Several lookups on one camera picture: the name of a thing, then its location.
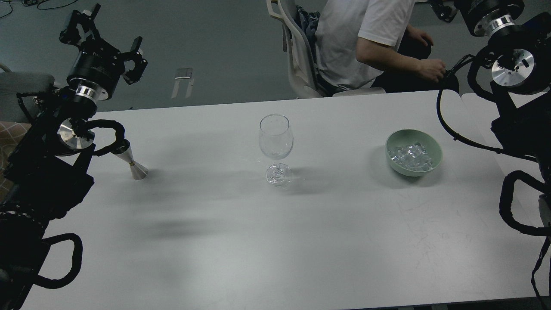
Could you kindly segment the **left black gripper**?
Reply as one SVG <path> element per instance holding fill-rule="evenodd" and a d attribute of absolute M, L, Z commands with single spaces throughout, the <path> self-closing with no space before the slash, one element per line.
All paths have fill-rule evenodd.
<path fill-rule="evenodd" d="M 80 82 L 91 82 L 102 88 L 99 100 L 109 100 L 116 90 L 120 76 L 123 76 L 128 85 L 139 82 L 148 62 L 140 51 L 143 37 L 136 37 L 130 51 L 125 53 L 100 37 L 95 18 L 101 7 L 97 3 L 91 11 L 74 10 L 65 29 L 59 34 L 59 41 L 80 47 L 73 68 L 67 76 L 68 85 L 76 88 Z M 126 70 L 125 62 L 128 61 L 132 61 L 134 67 Z"/>

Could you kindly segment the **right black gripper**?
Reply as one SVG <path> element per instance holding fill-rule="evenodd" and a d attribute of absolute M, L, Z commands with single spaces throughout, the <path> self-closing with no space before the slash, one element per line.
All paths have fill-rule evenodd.
<path fill-rule="evenodd" d="M 451 23 L 459 11 L 473 37 L 491 37 L 499 29 L 515 25 L 525 9 L 523 0 L 455 0 L 452 6 L 443 0 L 429 0 L 428 4 L 445 23 Z"/>

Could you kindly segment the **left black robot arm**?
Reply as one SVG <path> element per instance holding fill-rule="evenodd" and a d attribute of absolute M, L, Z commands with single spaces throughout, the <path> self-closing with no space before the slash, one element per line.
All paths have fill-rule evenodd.
<path fill-rule="evenodd" d="M 94 184 L 88 167 L 94 156 L 108 153 L 129 164 L 132 177 L 148 169 L 134 160 L 125 128 L 114 120 L 93 120 L 98 101 L 112 98 L 118 81 L 140 80 L 147 61 L 136 37 L 123 53 L 100 37 L 95 18 L 100 10 L 73 11 L 59 35 L 79 49 L 59 90 L 16 96 L 30 130 L 8 156 L 4 176 L 13 187 L 1 202 L 1 308 L 19 310 L 36 285 L 55 290 L 79 274 L 83 243 L 74 233 L 44 237 L 54 219 L 80 204 Z"/>

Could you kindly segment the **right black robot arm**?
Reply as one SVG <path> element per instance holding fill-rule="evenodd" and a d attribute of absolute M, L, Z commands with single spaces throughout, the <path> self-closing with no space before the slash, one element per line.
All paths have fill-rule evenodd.
<path fill-rule="evenodd" d="M 447 21 L 460 12 L 473 37 L 488 37 L 487 45 L 476 55 L 468 54 L 444 76 L 454 77 L 464 65 L 470 65 L 467 82 L 475 94 L 496 104 L 498 118 L 491 130 L 500 148 L 475 143 L 454 131 L 443 119 L 439 90 L 437 117 L 454 140 L 510 157 L 533 161 L 539 165 L 542 180 L 525 171 L 512 171 L 502 182 L 498 211 L 514 230 L 530 236 L 544 237 L 532 275 L 539 270 L 550 249 L 550 13 L 541 12 L 523 24 L 517 19 L 525 4 L 521 0 L 455 0 Z M 512 213 L 515 184 L 524 184 L 540 192 L 539 212 L 543 223 L 533 227 L 518 222 Z"/>

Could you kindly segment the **person's right hand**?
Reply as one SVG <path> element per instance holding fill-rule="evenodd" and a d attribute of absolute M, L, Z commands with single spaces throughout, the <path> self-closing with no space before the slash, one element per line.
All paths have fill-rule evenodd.
<path fill-rule="evenodd" d="M 446 75 L 446 65 L 441 59 L 420 59 L 415 74 L 429 82 L 441 82 Z"/>

